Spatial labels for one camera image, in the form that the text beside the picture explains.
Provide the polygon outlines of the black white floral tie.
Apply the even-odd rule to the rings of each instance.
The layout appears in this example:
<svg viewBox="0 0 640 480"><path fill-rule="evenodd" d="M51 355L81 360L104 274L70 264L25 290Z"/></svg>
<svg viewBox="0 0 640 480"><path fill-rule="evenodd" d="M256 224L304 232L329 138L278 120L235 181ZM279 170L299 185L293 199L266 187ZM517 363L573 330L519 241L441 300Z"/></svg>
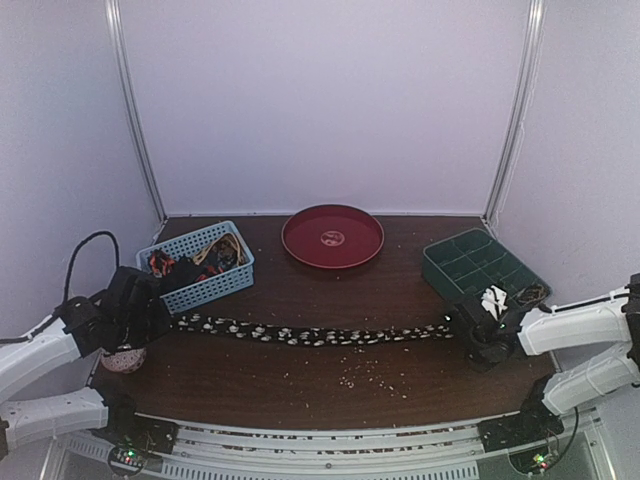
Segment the black white floral tie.
<svg viewBox="0 0 640 480"><path fill-rule="evenodd" d="M171 328L179 332L304 348L368 346L454 338L449 327L443 324L382 330L290 327L204 316L193 312L175 317Z"/></svg>

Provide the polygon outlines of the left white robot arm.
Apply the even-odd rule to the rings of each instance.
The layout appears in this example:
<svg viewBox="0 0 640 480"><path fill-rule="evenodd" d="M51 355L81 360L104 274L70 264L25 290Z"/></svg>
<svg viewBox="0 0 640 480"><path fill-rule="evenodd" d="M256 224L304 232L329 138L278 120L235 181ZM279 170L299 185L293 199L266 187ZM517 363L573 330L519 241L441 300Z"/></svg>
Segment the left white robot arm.
<svg viewBox="0 0 640 480"><path fill-rule="evenodd" d="M135 415L134 401L113 389L84 387L19 403L13 396L55 370L95 352L145 348L169 332L171 316L159 280L132 267L117 268L109 286L91 297L65 295L36 327L1 343L1 454L79 430L94 430L125 448L153 444L153 429Z"/></svg>

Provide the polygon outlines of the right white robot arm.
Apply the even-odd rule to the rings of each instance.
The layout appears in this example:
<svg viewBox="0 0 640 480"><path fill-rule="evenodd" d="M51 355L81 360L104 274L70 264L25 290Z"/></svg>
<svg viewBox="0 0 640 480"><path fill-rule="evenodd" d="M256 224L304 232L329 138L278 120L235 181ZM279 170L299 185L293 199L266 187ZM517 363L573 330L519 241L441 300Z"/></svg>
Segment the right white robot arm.
<svg viewBox="0 0 640 480"><path fill-rule="evenodd" d="M492 285L480 297L454 303L445 324L463 342L467 358L488 370L516 350L528 356L590 344L608 349L571 370L537 380L512 430L535 440L569 410L639 382L639 277L618 289L564 306L547 306L547 289L532 284L515 295Z"/></svg>

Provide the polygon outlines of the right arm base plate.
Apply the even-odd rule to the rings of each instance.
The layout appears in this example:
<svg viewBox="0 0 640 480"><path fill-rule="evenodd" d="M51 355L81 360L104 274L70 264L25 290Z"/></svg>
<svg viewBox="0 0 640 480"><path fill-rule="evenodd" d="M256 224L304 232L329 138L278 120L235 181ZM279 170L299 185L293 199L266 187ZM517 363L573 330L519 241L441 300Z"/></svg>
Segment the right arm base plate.
<svg viewBox="0 0 640 480"><path fill-rule="evenodd" d="M486 453L544 442L509 455L514 469L522 474L546 472L559 455L558 435L564 432L560 417L540 400L526 401L518 413L481 421L477 428Z"/></svg>

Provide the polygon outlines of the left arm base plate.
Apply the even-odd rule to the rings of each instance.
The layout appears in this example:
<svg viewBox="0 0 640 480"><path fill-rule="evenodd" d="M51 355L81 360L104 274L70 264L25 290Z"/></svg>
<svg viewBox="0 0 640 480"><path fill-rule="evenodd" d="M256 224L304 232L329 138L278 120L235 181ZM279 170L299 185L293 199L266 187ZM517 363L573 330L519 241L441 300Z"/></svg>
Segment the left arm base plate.
<svg viewBox="0 0 640 480"><path fill-rule="evenodd" d="M171 454L179 433L173 421L139 415L127 395L106 398L107 423L91 434L109 443L106 463L118 476L140 474L149 466L161 466L162 455Z"/></svg>

